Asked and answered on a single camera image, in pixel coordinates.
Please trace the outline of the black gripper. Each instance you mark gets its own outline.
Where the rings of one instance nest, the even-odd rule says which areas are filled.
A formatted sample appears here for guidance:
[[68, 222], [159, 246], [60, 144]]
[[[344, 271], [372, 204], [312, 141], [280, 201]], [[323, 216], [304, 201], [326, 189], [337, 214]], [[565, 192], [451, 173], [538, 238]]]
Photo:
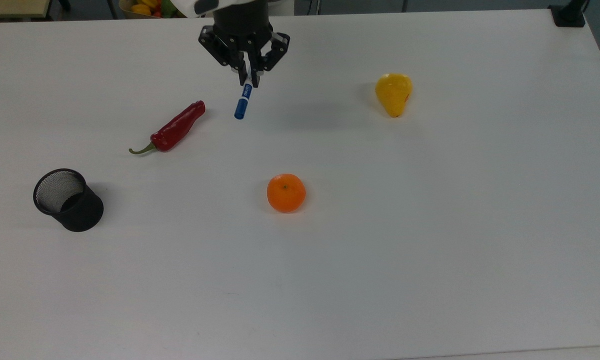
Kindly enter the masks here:
[[250, 80], [258, 88], [263, 73], [271, 71], [288, 52], [290, 37], [272, 31], [266, 0], [229, 4], [213, 11], [214, 25], [202, 27], [199, 43], [223, 67], [238, 74], [240, 85], [246, 82], [243, 52], [250, 54]]

